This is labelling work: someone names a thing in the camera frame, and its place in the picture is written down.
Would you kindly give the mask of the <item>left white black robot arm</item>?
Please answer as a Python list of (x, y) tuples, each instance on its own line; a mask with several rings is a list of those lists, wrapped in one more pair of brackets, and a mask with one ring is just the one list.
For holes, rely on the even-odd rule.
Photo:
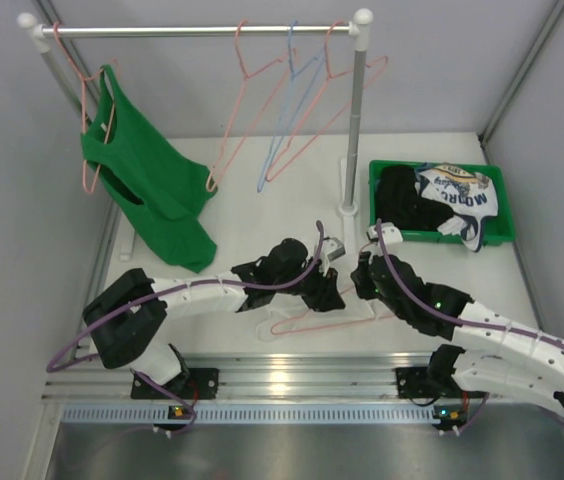
[(315, 312), (341, 310), (332, 261), (344, 244), (328, 237), (314, 253), (287, 238), (269, 254), (233, 267), (219, 276), (184, 280), (149, 277), (131, 269), (83, 311), (83, 320), (103, 366), (144, 374), (167, 397), (187, 388), (191, 377), (183, 356), (156, 335), (168, 320), (215, 313), (243, 313), (268, 306), (278, 295), (296, 296)]

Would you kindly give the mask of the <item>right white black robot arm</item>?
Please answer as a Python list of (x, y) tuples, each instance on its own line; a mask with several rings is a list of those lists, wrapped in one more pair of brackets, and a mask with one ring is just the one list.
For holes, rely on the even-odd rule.
[(423, 281), (395, 255), (361, 253), (351, 278), (422, 335), (439, 338), (427, 367), (440, 396), (457, 390), (516, 399), (564, 421), (564, 339), (530, 329), (469, 294)]

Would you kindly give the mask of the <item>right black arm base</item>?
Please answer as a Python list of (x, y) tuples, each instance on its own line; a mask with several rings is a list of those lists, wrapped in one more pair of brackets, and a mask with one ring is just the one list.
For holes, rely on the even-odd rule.
[(397, 397), (420, 406), (432, 405), (441, 399), (462, 399), (464, 392), (455, 384), (442, 385), (432, 380), (424, 366), (395, 369)]

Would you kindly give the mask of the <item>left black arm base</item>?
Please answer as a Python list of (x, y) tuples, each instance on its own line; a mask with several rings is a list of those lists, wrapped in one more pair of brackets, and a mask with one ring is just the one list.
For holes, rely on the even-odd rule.
[[(191, 368), (187, 378), (180, 375), (162, 388), (183, 400), (213, 400), (218, 392), (219, 373), (217, 368)], [(137, 375), (134, 376), (130, 396), (134, 400), (169, 399)]]

